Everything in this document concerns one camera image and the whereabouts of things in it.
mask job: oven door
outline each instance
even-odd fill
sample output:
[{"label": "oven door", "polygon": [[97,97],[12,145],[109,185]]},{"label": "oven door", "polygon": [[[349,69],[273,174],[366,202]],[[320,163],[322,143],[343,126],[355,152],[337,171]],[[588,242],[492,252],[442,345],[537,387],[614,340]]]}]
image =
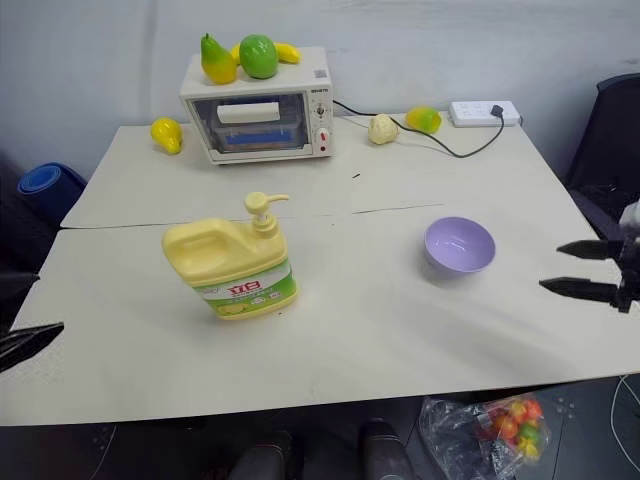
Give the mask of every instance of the oven door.
[{"label": "oven door", "polygon": [[192,100],[215,161],[309,156],[303,93]]}]

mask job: bowl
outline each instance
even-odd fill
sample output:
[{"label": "bowl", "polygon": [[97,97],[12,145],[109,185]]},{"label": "bowl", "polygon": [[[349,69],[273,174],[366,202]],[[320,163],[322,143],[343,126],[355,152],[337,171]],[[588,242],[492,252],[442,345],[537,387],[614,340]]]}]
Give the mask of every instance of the bowl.
[{"label": "bowl", "polygon": [[427,258],[450,273],[479,272],[496,255],[493,237],[479,223],[463,217],[436,220],[424,234]]}]

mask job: dish soap bottle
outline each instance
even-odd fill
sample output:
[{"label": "dish soap bottle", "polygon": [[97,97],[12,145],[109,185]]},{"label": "dish soap bottle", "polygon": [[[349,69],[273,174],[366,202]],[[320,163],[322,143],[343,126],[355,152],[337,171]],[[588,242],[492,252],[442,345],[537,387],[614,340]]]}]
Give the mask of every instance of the dish soap bottle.
[{"label": "dish soap bottle", "polygon": [[209,218],[172,227],[162,248],[169,263],[225,320],[241,320],[282,308],[297,289],[287,242],[269,203],[288,195],[247,195],[251,223]]}]

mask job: white table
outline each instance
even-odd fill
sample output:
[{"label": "white table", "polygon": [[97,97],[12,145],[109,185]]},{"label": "white table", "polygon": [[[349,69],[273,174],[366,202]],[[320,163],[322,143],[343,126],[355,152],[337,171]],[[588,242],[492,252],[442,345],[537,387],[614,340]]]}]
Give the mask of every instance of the white table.
[{"label": "white table", "polygon": [[[63,320],[66,329],[0,375],[0,424],[227,413],[640,369],[635,306],[620,315],[538,285],[619,274],[611,262],[555,252],[593,233],[519,127],[456,160],[422,138],[370,146],[352,123],[363,120],[336,120],[332,159],[231,167],[208,165],[188,130],[184,154],[168,157],[154,153],[146,127],[120,129],[65,220],[93,229],[58,235],[16,322]],[[469,150],[494,131],[445,125],[441,138]],[[221,322],[164,258],[167,225],[151,224],[246,218],[251,190],[292,194],[274,212],[300,297],[281,312]],[[423,231],[447,215],[493,234],[487,270],[451,281],[425,263]]]},{"label": "white table", "polygon": [[[640,369],[637,310],[620,315],[537,283],[617,279],[608,262],[554,251],[589,227],[568,200],[551,218],[521,213],[451,203],[283,219],[300,297],[238,322],[217,321],[175,274],[160,248],[166,226],[63,231],[17,323],[64,320],[66,329],[0,376],[0,424],[228,413]],[[455,281],[430,269],[422,233],[443,215],[487,226],[497,244],[490,268]]]},{"label": "white table", "polygon": [[[367,139],[365,117],[336,118],[331,158],[213,166],[190,127],[184,150],[169,156],[148,127],[121,127],[75,207],[67,228],[183,223],[205,217],[245,219],[251,191],[288,193],[280,218],[334,215],[449,201],[549,203],[564,189],[519,126],[507,127],[485,151],[456,159],[431,140],[402,133],[394,144]],[[458,152],[483,145],[495,128],[455,128],[444,115],[438,137]]]}]

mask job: floor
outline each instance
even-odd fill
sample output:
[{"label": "floor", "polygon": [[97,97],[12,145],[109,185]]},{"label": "floor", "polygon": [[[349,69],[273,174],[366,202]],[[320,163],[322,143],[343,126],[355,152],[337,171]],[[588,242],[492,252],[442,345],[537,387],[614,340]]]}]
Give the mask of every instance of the floor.
[{"label": "floor", "polygon": [[[640,393],[640,376],[628,379]],[[617,379],[607,378],[539,391],[552,440],[536,467],[517,480],[635,479],[609,426]],[[261,434],[285,428],[305,439],[305,479],[358,478],[359,427],[385,418],[407,446],[422,480],[441,480],[420,439],[422,398],[356,402],[114,425],[0,428],[4,478],[89,479],[113,440],[96,479],[213,479],[228,471],[239,453]],[[640,461],[640,406],[621,389],[615,425],[632,458]],[[331,466],[330,475],[327,465]]]}]

